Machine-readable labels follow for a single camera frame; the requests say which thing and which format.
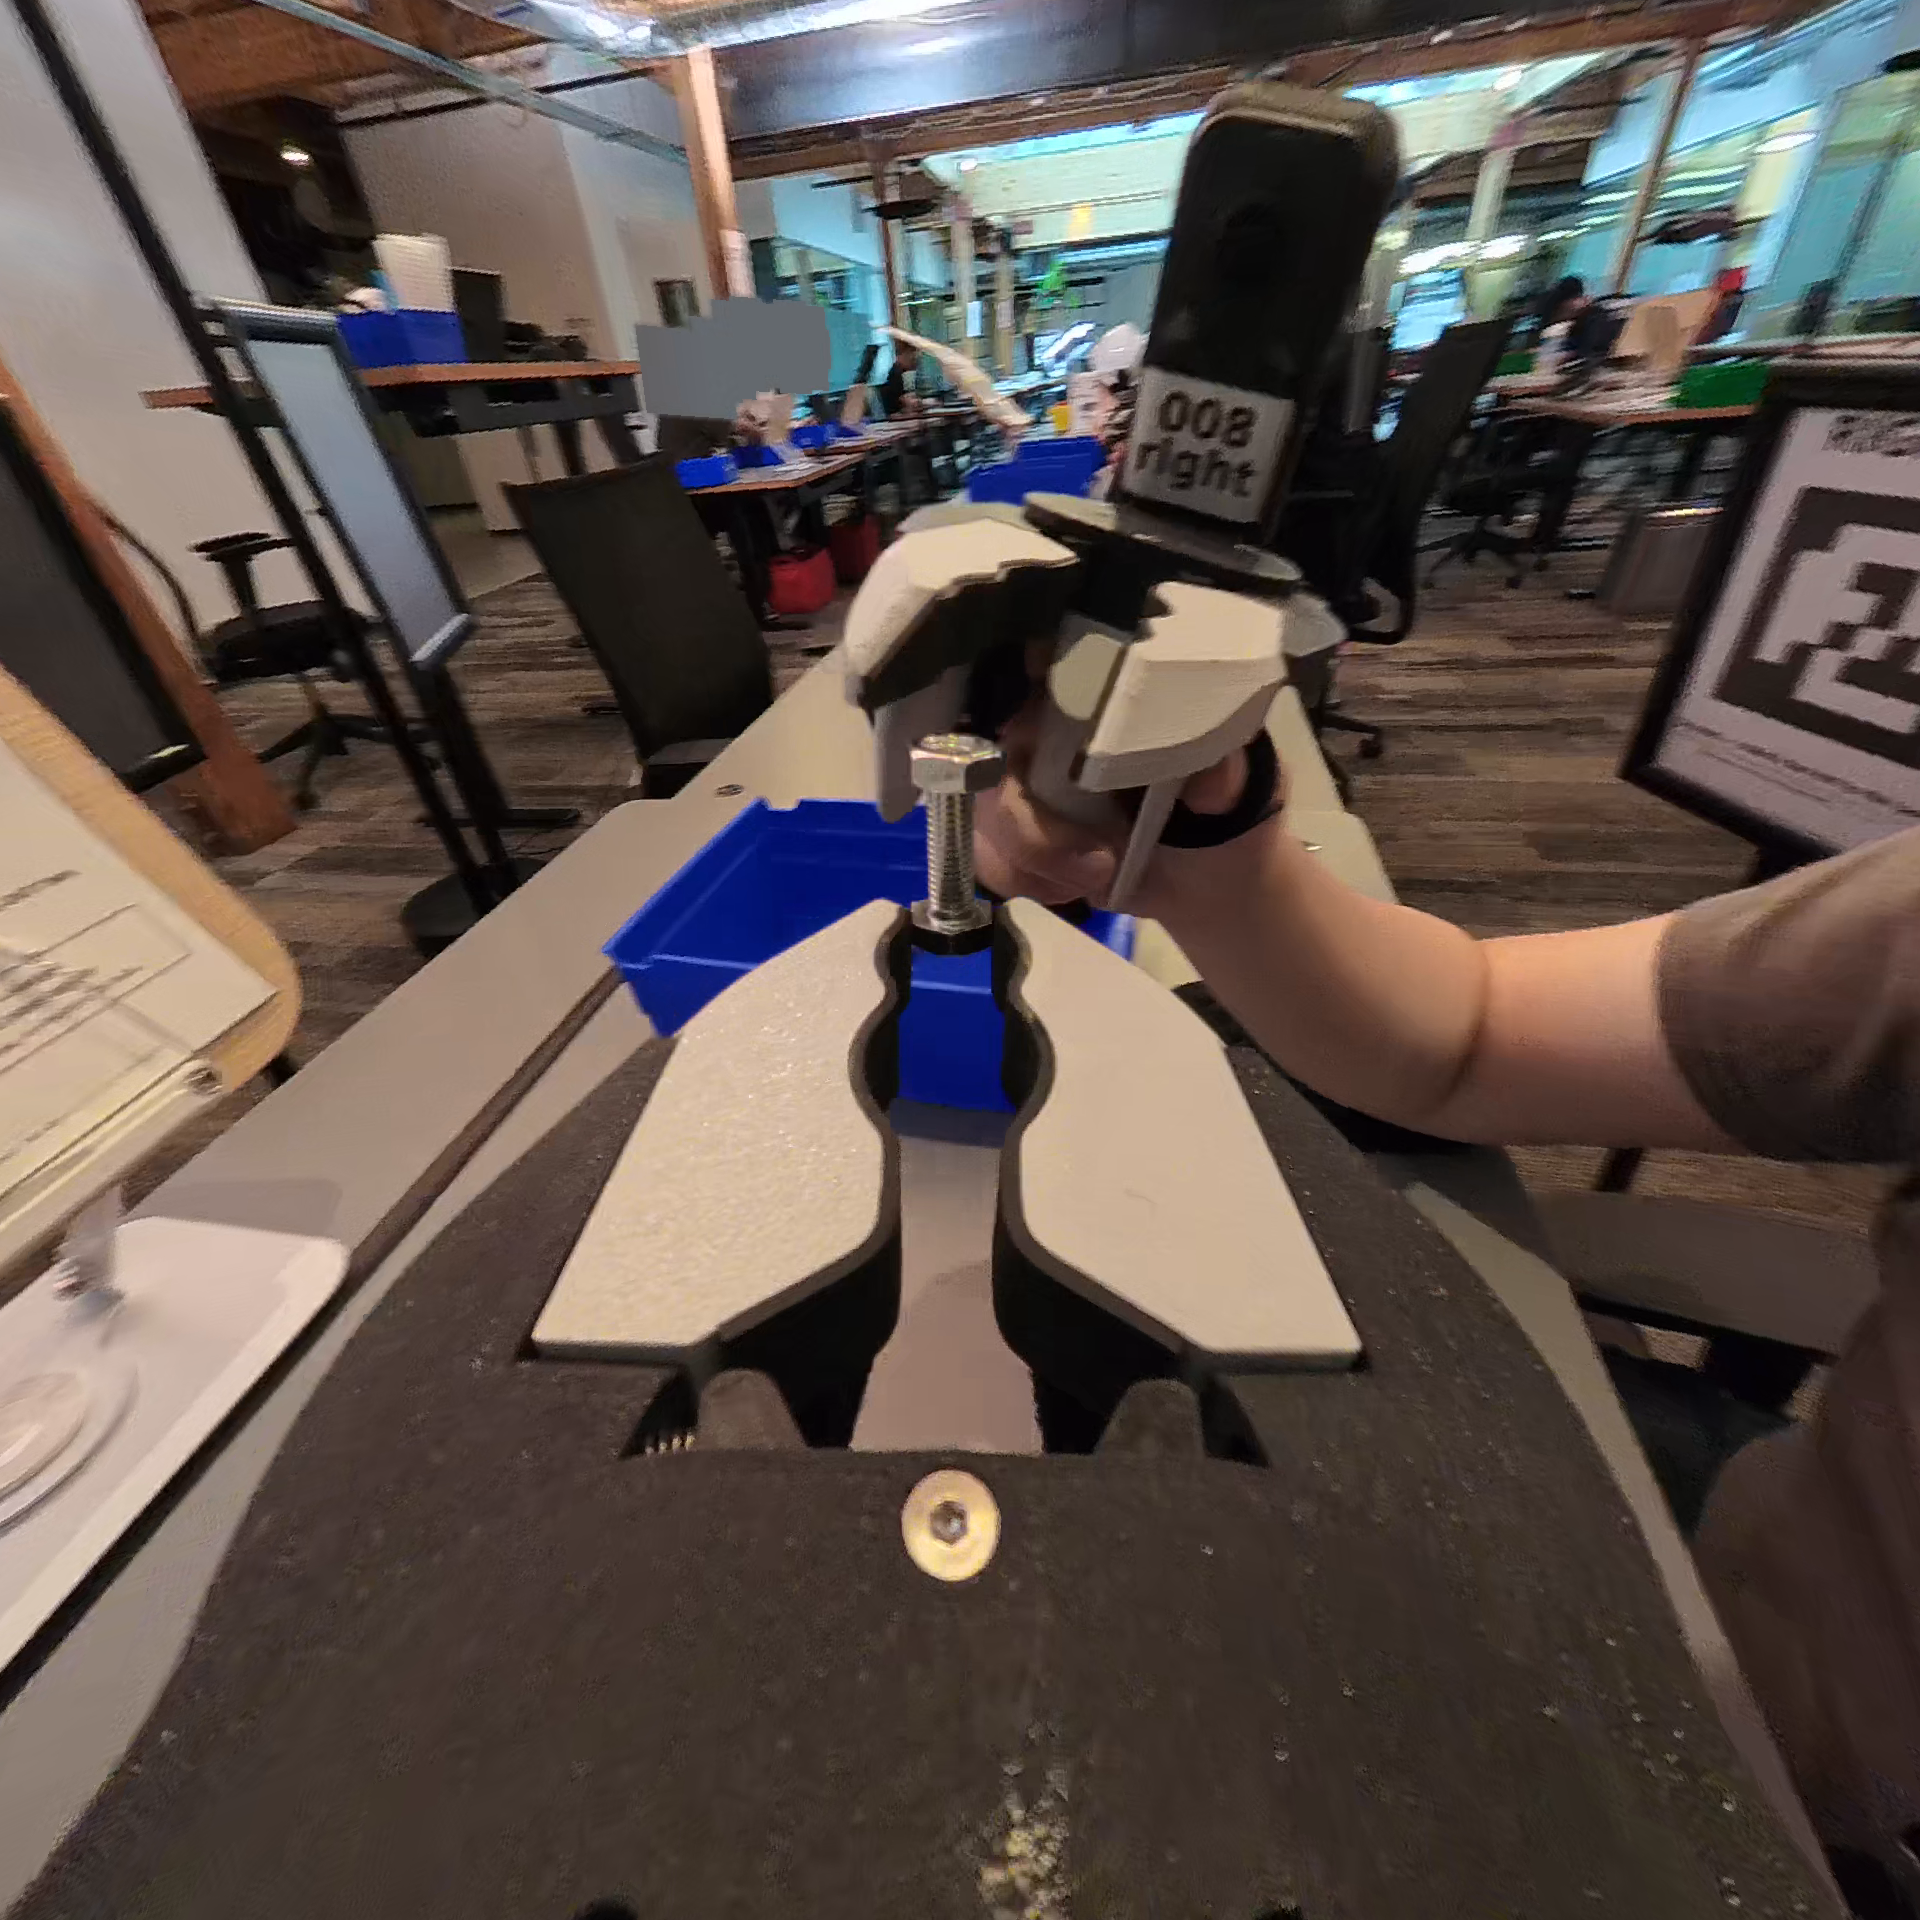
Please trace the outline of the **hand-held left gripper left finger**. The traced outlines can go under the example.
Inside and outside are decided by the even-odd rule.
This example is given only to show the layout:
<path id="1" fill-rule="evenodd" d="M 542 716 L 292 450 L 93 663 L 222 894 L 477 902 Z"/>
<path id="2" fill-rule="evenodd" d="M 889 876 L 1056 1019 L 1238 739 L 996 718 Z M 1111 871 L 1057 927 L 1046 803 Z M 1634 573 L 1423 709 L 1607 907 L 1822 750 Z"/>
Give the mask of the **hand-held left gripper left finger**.
<path id="1" fill-rule="evenodd" d="M 772 1380 L 848 1449 L 903 1295 L 905 911 L 871 900 L 682 1023 L 532 1323 L 542 1359 Z"/>

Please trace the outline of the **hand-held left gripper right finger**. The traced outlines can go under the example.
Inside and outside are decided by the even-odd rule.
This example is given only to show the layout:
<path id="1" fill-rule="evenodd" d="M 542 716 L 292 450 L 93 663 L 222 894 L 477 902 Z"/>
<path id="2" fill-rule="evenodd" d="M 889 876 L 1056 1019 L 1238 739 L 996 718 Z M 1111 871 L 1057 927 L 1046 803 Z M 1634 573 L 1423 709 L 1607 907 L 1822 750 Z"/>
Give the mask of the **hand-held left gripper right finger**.
<path id="1" fill-rule="evenodd" d="M 993 1322 L 1041 1449 L 1087 1453 L 1138 1386 L 1361 1366 L 1360 1333 L 1217 1034 L 1036 902 L 993 917 Z"/>

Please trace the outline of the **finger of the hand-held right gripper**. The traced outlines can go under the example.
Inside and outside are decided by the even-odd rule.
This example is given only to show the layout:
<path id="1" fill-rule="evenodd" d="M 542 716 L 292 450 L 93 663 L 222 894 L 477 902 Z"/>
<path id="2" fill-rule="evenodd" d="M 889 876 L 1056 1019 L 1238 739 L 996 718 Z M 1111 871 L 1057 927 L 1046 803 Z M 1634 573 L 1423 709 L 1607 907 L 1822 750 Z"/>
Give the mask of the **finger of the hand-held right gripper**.
<path id="1" fill-rule="evenodd" d="M 981 666 L 1023 663 L 1053 635 L 1081 561 L 1020 511 L 942 519 L 889 543 L 862 588 L 841 639 L 848 701 L 871 724 L 873 803 L 896 826 L 919 805 L 911 750 L 965 724 Z"/>
<path id="2" fill-rule="evenodd" d="M 1254 734 L 1285 681 L 1286 603 L 1158 583 L 1095 709 L 1073 787 L 1180 794 Z"/>

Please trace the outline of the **long silver hex bolt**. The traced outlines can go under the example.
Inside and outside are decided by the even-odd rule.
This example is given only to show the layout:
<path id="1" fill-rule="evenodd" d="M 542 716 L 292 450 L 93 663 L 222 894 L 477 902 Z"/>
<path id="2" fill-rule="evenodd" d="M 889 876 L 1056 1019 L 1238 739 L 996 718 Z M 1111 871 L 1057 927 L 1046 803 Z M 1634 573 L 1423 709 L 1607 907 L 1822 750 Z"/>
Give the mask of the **long silver hex bolt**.
<path id="1" fill-rule="evenodd" d="M 1004 775 L 1000 747 L 982 737 L 924 737 L 908 754 L 908 773 L 926 812 L 926 895 L 937 914 L 958 914 L 976 890 L 976 805 Z"/>

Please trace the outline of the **blue plastic parts bin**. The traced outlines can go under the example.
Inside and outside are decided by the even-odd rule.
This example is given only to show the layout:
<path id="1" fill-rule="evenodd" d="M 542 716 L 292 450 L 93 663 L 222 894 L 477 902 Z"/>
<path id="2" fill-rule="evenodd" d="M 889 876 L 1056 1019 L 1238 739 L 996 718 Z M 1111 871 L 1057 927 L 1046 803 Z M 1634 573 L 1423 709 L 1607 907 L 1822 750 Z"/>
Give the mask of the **blue plastic parts bin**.
<path id="1" fill-rule="evenodd" d="M 754 1107 L 801 1116 L 852 1111 L 826 1081 L 848 1065 L 848 1028 L 874 1005 L 873 902 L 911 907 L 934 894 L 928 810 L 884 823 L 874 805 L 804 801 L 749 805 L 607 942 L 605 956 L 673 1055 L 661 1092 L 697 1129 Z M 1134 934 L 1112 917 L 1085 923 L 1040 911 L 1040 933 L 1069 963 L 1108 1019 L 1158 982 L 1134 963 Z M 814 957 L 785 957 L 826 933 Z M 898 1014 L 898 1094 L 954 1114 L 1010 1114 L 1000 1085 L 1004 1013 L 990 947 L 910 949 L 910 997 Z"/>

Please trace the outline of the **person's right hand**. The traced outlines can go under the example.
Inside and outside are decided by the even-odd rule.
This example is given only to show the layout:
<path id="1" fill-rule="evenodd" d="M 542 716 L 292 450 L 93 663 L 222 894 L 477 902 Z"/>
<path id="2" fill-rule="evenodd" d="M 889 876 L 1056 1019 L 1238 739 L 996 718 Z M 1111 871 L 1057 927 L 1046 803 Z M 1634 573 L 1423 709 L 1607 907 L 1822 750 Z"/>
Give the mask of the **person's right hand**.
<path id="1" fill-rule="evenodd" d="M 1040 694 L 998 729 L 1004 775 L 976 803 L 976 878 L 998 899 L 1045 906 L 1111 906 L 1136 818 L 1125 810 L 1076 823 L 1033 787 L 1048 706 Z M 1174 923 L 1188 899 L 1206 899 L 1225 876 L 1249 871 L 1280 836 L 1285 766 L 1266 731 L 1192 775 L 1153 853 L 1126 890 L 1128 906 Z"/>

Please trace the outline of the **large blue storage bin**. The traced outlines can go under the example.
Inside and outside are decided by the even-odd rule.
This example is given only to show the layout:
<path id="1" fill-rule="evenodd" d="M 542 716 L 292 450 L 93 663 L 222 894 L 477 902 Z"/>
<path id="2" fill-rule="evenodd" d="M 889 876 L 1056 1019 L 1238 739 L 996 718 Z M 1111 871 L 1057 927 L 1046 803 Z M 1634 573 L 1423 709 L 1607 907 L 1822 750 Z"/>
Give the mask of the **large blue storage bin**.
<path id="1" fill-rule="evenodd" d="M 1010 457 L 970 468 L 967 501 L 1017 508 L 1033 493 L 1087 495 L 1105 467 L 1108 450 L 1102 438 L 1023 438 Z"/>

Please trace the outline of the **black mesh office chair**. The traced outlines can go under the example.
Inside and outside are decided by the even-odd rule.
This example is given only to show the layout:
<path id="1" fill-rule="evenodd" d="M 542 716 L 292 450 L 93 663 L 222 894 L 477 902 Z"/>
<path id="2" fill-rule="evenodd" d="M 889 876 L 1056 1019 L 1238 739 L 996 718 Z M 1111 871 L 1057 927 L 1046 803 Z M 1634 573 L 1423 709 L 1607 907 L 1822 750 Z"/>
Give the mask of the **black mesh office chair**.
<path id="1" fill-rule="evenodd" d="M 613 691 L 640 796 L 676 798 L 777 700 L 760 626 L 676 468 L 647 455 L 500 493 Z"/>

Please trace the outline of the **grey trash can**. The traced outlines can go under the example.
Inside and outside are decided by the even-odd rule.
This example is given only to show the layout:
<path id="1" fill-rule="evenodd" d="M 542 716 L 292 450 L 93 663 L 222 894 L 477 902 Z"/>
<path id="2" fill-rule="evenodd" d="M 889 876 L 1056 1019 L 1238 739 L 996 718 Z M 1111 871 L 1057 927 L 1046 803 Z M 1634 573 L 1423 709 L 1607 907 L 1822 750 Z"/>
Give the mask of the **grey trash can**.
<path id="1" fill-rule="evenodd" d="M 1631 510 L 1608 543 L 1596 606 L 1622 620 L 1670 620 L 1689 598 L 1721 508 L 1680 503 Z"/>

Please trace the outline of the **wooden top office desk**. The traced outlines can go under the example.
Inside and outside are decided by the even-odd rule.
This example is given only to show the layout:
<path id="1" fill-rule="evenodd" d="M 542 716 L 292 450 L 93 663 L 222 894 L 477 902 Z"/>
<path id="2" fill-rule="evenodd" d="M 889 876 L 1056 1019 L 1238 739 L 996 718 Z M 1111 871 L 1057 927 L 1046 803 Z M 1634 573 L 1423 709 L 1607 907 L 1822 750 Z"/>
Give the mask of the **wooden top office desk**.
<path id="1" fill-rule="evenodd" d="M 638 366 L 607 359 L 433 364 L 346 369 L 368 390 L 368 413 L 396 415 L 420 438 L 462 438 L 493 430 L 546 427 L 561 470 L 589 470 L 583 431 L 591 427 L 616 467 L 641 461 L 633 431 L 640 411 Z"/>

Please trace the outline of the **person's black office chair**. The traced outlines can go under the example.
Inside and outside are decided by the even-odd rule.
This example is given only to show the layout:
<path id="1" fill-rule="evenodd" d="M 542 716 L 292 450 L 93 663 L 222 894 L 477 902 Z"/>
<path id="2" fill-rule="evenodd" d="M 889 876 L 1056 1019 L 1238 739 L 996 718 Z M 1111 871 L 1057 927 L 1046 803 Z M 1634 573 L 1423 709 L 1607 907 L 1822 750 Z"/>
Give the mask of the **person's black office chair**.
<path id="1" fill-rule="evenodd" d="M 1636 1190 L 1546 1190 L 1533 1210 L 1583 1310 L 1700 1338 L 1704 1379 L 1770 1412 L 1881 1293 L 1870 1239 L 1802 1219 Z"/>

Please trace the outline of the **white paper with outlines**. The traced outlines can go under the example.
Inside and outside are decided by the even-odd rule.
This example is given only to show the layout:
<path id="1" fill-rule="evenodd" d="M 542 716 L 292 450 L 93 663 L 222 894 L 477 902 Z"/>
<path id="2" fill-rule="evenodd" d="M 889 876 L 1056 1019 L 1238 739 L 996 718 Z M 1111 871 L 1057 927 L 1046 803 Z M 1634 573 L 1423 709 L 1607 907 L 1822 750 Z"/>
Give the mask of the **white paper with outlines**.
<path id="1" fill-rule="evenodd" d="M 1 1666 L 102 1564 L 344 1282 L 324 1236 L 143 1215 L 111 1282 L 1 1310 Z"/>

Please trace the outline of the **framed black-white marker sign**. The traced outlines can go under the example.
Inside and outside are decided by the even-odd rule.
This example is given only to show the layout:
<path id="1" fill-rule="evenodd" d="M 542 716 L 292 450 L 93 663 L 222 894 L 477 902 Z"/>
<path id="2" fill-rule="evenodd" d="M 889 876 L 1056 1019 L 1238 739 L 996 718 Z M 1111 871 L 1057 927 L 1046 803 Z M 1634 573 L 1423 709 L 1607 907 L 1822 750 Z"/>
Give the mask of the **framed black-white marker sign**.
<path id="1" fill-rule="evenodd" d="M 1774 361 L 1621 779 L 1770 878 L 1916 828 L 1916 355 Z"/>

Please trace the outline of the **printed instruction sheet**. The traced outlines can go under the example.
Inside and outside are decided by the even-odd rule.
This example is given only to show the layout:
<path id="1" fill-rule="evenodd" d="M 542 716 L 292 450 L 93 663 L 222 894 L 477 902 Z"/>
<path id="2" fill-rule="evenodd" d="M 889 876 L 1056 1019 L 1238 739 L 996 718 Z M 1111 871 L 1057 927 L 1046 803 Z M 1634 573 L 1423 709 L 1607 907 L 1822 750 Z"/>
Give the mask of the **printed instruction sheet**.
<path id="1" fill-rule="evenodd" d="M 1 1196 L 108 1185 L 222 1090 L 215 1054 L 284 995 L 1 754 Z"/>

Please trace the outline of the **person's torso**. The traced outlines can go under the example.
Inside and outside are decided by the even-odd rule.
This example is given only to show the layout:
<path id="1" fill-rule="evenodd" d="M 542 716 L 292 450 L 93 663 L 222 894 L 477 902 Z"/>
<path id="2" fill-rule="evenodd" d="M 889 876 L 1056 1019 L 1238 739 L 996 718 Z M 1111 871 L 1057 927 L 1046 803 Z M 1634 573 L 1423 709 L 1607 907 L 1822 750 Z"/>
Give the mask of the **person's torso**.
<path id="1" fill-rule="evenodd" d="M 1728 1462 L 1696 1561 L 1834 1878 L 1870 1916 L 1916 1916 L 1916 1185 L 1876 1249 L 1817 1405 Z"/>

